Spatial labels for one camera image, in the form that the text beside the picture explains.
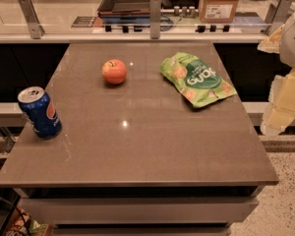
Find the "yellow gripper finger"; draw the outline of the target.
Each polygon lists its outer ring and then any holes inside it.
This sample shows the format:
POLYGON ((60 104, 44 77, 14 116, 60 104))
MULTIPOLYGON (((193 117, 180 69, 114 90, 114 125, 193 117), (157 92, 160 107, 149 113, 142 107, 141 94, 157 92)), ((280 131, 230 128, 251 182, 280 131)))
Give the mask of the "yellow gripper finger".
POLYGON ((276 75, 260 125, 266 136, 276 136, 295 120, 295 68, 285 77, 276 75))
POLYGON ((263 40, 259 45, 258 49, 266 53, 280 53, 280 41, 284 26, 280 26, 276 29, 267 39, 263 40))

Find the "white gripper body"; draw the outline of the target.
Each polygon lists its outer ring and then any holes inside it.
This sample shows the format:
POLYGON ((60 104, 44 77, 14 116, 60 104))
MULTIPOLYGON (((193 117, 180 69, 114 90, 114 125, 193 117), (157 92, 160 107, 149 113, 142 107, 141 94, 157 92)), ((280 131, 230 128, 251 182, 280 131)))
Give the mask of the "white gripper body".
POLYGON ((295 12, 285 22, 280 41, 280 60, 295 68, 295 12))

